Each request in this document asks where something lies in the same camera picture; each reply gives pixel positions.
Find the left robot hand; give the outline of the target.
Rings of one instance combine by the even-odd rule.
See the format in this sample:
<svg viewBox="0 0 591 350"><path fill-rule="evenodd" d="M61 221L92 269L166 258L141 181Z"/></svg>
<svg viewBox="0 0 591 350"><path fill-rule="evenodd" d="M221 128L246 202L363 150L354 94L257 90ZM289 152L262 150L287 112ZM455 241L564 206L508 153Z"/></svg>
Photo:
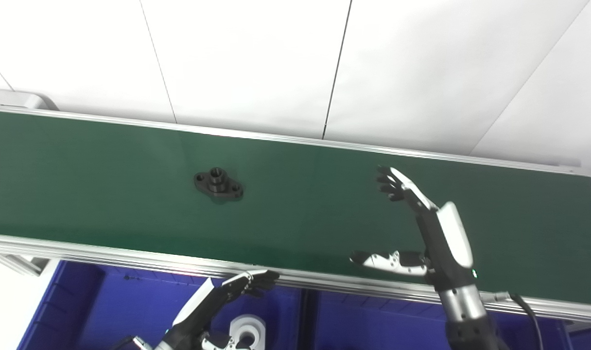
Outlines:
<svg viewBox="0 0 591 350"><path fill-rule="evenodd" d="M158 350L250 350L247 341L211 334L210 325L222 308L242 295L256 298L271 290L280 278L273 270L248 270L215 286L211 278L184 304L157 346Z"/></svg>

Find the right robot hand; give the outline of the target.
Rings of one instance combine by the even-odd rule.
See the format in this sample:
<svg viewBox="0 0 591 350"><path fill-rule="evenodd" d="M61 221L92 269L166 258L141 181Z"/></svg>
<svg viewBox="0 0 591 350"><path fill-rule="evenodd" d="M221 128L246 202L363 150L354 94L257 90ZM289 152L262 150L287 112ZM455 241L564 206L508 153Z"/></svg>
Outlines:
<svg viewBox="0 0 591 350"><path fill-rule="evenodd" d="M349 260L383 272L423 277L438 292L474 284L473 254L456 205L436 205L396 168L379 166L378 172L380 191L391 202L405 201L413 211L425 250L353 251Z"/></svg>

